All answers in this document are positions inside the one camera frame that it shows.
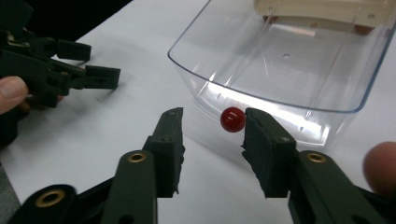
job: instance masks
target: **white surface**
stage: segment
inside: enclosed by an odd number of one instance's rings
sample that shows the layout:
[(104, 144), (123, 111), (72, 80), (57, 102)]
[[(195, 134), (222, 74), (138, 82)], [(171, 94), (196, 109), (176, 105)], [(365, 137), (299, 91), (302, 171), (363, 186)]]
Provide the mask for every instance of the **white surface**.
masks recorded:
[[(56, 109), (34, 111), (20, 134), (0, 151), (21, 202), (52, 184), (78, 192), (114, 175), (124, 153), (141, 149), (165, 110), (184, 107), (187, 149), (180, 194), (159, 200), (159, 222), (291, 223), (286, 199), (265, 200), (241, 156), (243, 135), (226, 133), (194, 104), (166, 53), (206, 0), (134, 0), (80, 39), (92, 45), (88, 64), (121, 68), (116, 91), (71, 91)], [(392, 45), (366, 107), (347, 127), (330, 155), (349, 178), (366, 188), (365, 152), (394, 140)]]

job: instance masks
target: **human hand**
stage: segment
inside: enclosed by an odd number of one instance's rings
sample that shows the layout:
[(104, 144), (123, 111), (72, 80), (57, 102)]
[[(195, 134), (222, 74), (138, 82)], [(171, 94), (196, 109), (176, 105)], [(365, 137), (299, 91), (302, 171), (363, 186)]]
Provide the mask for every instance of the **human hand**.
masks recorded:
[(20, 77), (1, 78), (0, 115), (22, 103), (28, 93), (28, 88)]
[(396, 142), (373, 147), (364, 158), (363, 172), (375, 193), (392, 197), (396, 192)]

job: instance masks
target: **black mechanical part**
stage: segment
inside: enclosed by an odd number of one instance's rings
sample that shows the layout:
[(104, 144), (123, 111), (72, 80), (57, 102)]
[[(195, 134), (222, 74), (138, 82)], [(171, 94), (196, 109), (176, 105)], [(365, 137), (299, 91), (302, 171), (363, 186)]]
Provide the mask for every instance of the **black mechanical part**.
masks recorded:
[[(69, 89), (115, 90), (118, 87), (118, 68), (87, 65), (84, 69), (53, 60), (57, 55), (60, 59), (88, 61), (92, 47), (37, 37), (26, 31), (24, 26), (33, 11), (22, 0), (0, 0), (0, 78), (22, 78), (30, 94), (49, 107), (56, 107), (58, 95), (68, 95)], [(18, 119), (11, 116), (15, 113), (0, 115), (0, 147), (10, 144), (18, 135), (15, 131)]]
[[(156, 224), (157, 198), (162, 197), (157, 192), (163, 197), (172, 197), (169, 189), (177, 189), (179, 181), (185, 151), (182, 112), (180, 107), (164, 112), (144, 149), (124, 154), (113, 178), (79, 195), (67, 185), (39, 190), (26, 200), (8, 223)], [(160, 136), (173, 140), (166, 139), (163, 144), (151, 142)], [(163, 168), (165, 164), (170, 168), (158, 173), (158, 167)]]
[(244, 157), (266, 197), (290, 192), (294, 223), (396, 223), (395, 197), (383, 199), (357, 188), (323, 153), (298, 152), (294, 139), (268, 113), (248, 108), (246, 115)]

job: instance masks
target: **white table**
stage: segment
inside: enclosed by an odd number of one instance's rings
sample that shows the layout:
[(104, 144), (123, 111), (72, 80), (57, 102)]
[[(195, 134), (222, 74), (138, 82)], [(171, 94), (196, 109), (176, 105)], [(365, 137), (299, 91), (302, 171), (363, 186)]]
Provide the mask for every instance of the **white table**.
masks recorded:
[[(78, 193), (110, 178), (124, 153), (141, 149), (161, 113), (184, 107), (187, 149), (180, 194), (159, 200), (159, 221), (177, 223), (291, 223), (286, 199), (265, 200), (242, 158), (241, 133), (226, 133), (195, 104), (166, 53), (206, 0), (134, 0), (79, 41), (92, 45), (88, 64), (121, 68), (116, 91), (71, 91), (56, 109), (33, 111), (0, 160), (21, 202), (52, 184)], [(329, 154), (358, 186), (365, 152), (394, 140), (390, 46), (366, 106)]]

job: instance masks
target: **transparent container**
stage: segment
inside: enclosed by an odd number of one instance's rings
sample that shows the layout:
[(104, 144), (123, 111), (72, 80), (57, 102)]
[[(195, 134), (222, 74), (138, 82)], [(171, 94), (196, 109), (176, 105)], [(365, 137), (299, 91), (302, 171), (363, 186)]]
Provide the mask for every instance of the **transparent container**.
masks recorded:
[(211, 0), (170, 48), (196, 102), (272, 114), (325, 149), (360, 111), (394, 33), (396, 0)]

